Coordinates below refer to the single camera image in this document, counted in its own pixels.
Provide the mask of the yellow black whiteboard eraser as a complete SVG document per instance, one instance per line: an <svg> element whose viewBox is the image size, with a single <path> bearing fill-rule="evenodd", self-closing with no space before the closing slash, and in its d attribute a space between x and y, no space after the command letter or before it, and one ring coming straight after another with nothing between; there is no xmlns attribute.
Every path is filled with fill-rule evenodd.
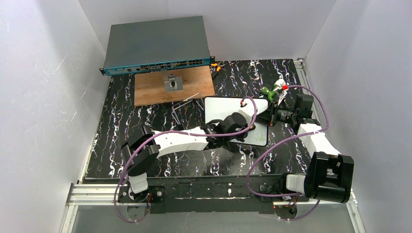
<svg viewBox="0 0 412 233"><path fill-rule="evenodd" d="M248 131L253 131L256 128L255 124L251 125L248 129Z"/></svg>

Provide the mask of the white whiteboard black frame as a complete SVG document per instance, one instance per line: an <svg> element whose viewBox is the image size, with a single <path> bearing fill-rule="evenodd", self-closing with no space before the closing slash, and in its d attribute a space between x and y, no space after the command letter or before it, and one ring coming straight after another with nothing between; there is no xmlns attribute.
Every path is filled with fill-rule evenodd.
<svg viewBox="0 0 412 233"><path fill-rule="evenodd" d="M220 119L224 120L227 116L240 109L242 98L234 97L206 97L205 98L205 122ZM231 141L232 143L245 144L251 146L264 147L268 144L268 126L254 123L256 128L248 132L245 142Z"/></svg>

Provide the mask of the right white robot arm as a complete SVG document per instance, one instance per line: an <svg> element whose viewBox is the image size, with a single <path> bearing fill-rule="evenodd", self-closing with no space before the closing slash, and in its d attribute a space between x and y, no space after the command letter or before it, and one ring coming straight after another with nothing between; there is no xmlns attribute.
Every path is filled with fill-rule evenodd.
<svg viewBox="0 0 412 233"><path fill-rule="evenodd" d="M288 124L311 155L305 174L284 173L265 198L303 195L306 198L347 203L350 199L354 160L342 155L327 140L318 120L312 118L314 97L297 94L293 108L279 101L270 103L258 113L257 122L273 126L278 122Z"/></svg>

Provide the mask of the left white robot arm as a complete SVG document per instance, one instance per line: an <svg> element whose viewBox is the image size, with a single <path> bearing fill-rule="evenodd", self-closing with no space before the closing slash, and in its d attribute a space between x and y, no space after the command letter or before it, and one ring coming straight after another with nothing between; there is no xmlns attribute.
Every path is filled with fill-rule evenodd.
<svg viewBox="0 0 412 233"><path fill-rule="evenodd" d="M200 127L184 131L155 132L148 126L127 139L121 146L126 165L120 177L133 194L148 189L147 171L160 156L187 150L211 150L236 139L244 141L253 126L252 116L232 113L224 120L215 119Z"/></svg>

